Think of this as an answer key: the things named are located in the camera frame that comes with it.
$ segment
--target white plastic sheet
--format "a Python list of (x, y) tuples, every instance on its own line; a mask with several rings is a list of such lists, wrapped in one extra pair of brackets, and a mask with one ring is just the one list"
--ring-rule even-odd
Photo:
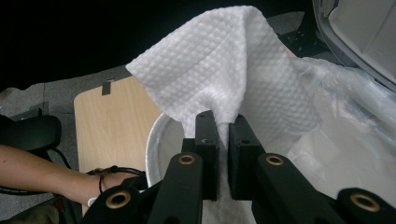
[(362, 188), (396, 205), (396, 93), (364, 71), (292, 59), (322, 126), (287, 153), (314, 187)]

